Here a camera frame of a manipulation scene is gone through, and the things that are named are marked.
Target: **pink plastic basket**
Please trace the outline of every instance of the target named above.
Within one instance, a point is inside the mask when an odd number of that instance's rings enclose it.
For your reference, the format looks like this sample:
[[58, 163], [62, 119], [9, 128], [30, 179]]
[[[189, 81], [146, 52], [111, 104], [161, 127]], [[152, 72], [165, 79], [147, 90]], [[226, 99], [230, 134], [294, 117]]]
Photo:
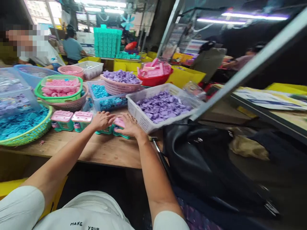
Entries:
[[110, 79], [105, 78], [103, 74], [101, 74], [100, 77], [102, 80], [105, 81], [105, 89], [111, 95], [133, 93], [139, 90], [142, 85], [142, 82], [140, 82], [139, 84], [127, 84], [127, 83], [112, 81]]
[[86, 96], [89, 93], [89, 88], [86, 84], [83, 85], [83, 90], [85, 91], [85, 94], [75, 100], [75, 101], [71, 101], [71, 102], [65, 102], [65, 103], [51, 103], [48, 101], [45, 101], [42, 99], [42, 101], [48, 105], [51, 105], [53, 108], [55, 108], [55, 110], [64, 110], [64, 111], [70, 111], [70, 112], [77, 112], [80, 111], [83, 107], [83, 105], [86, 102]]
[[61, 74], [72, 75], [76, 77], [81, 77], [83, 79], [83, 69], [75, 65], [65, 65], [58, 68]]

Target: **red bowl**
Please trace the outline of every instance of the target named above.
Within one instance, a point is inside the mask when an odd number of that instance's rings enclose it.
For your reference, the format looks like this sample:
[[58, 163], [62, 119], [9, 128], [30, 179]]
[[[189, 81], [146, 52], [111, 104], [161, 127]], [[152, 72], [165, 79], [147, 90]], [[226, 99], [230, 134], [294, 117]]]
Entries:
[[143, 86], [153, 87], [157, 85], [162, 85], [168, 80], [169, 76], [173, 73], [173, 71], [174, 70], [171, 69], [169, 74], [158, 76], [158, 77], [143, 78], [143, 77], [138, 76], [138, 79], [142, 81]]

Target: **blue shirt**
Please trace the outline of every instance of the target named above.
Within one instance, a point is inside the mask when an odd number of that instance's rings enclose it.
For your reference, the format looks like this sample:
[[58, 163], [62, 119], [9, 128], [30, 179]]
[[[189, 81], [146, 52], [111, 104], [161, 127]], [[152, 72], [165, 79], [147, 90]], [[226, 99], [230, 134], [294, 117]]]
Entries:
[[64, 47], [64, 50], [68, 58], [71, 58], [77, 61], [79, 61], [82, 58], [81, 51], [83, 50], [83, 48], [77, 40], [73, 38], [68, 38], [67, 40], [64, 39], [63, 47]]

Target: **white shirt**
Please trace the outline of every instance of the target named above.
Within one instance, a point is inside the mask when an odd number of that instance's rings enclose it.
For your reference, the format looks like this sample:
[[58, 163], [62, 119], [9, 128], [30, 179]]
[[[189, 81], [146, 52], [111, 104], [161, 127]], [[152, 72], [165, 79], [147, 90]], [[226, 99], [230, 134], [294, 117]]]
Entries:
[[46, 47], [44, 47], [44, 51], [38, 52], [35, 57], [27, 57], [27, 56], [19, 57], [20, 60], [26, 62], [32, 59], [36, 64], [39, 64], [43, 67], [51, 65], [50, 60], [52, 58], [55, 58], [60, 66], [65, 65], [64, 61], [59, 56], [58, 52], [52, 47], [52, 45], [49, 42], [47, 42]]
[[[51, 212], [38, 223], [45, 198], [33, 186], [13, 190], [0, 201], [1, 230], [134, 230], [118, 203], [107, 193], [81, 193], [63, 208]], [[153, 230], [189, 230], [186, 222], [171, 211], [160, 212]]]

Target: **green plastic basket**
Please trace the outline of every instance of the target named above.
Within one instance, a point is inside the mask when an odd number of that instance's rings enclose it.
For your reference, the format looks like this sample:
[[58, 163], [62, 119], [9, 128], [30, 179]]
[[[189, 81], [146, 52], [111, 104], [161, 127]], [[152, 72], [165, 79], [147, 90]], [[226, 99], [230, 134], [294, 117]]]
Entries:
[[41, 138], [46, 134], [46, 132], [51, 128], [50, 117], [52, 115], [52, 106], [47, 105], [41, 101], [38, 101], [38, 103], [42, 104], [46, 108], [49, 108], [49, 113], [47, 114], [45, 119], [37, 126], [35, 126], [34, 128], [30, 129], [29, 131], [23, 134], [20, 134], [16, 137], [12, 137], [10, 139], [0, 141], [0, 145], [9, 146], [9, 147], [25, 145]]
[[[48, 76], [48, 78], [52, 78], [54, 77], [55, 78], [65, 78], [65, 77], [75, 77], [75, 76], [71, 76], [71, 75], [51, 75], [51, 76]], [[82, 91], [82, 84], [83, 84], [83, 79], [80, 78], [80, 77], [76, 77], [79, 79], [79, 82], [81, 83], [81, 87], [79, 89], [79, 91], [71, 96], [66, 96], [66, 97], [46, 97], [43, 95], [43, 91], [42, 91], [42, 81], [43, 79], [39, 82], [39, 84], [36, 86], [35, 90], [34, 90], [34, 93], [37, 97], [40, 97], [42, 99], [44, 99], [45, 101], [47, 102], [51, 102], [51, 103], [65, 103], [65, 102], [70, 102], [70, 101], [75, 101], [77, 99], [79, 99], [81, 97], [81, 91]]]

